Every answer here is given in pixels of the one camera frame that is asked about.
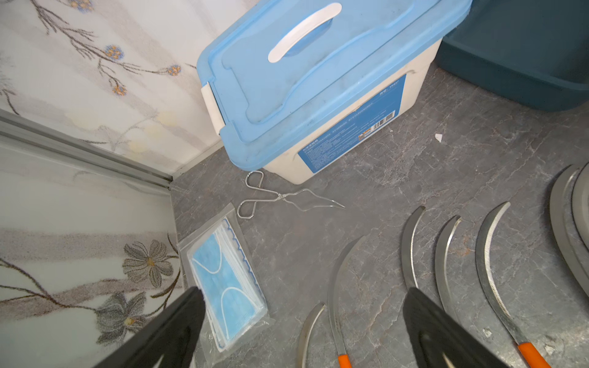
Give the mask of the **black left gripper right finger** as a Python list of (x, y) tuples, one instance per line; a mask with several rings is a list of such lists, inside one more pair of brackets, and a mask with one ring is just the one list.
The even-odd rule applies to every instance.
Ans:
[(418, 288), (409, 289), (403, 318), (418, 367), (506, 366)]

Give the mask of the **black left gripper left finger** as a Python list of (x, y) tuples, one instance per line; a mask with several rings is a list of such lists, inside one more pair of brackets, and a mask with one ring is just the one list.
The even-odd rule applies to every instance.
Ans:
[(97, 366), (188, 368), (205, 316), (203, 293), (198, 287), (191, 287)]

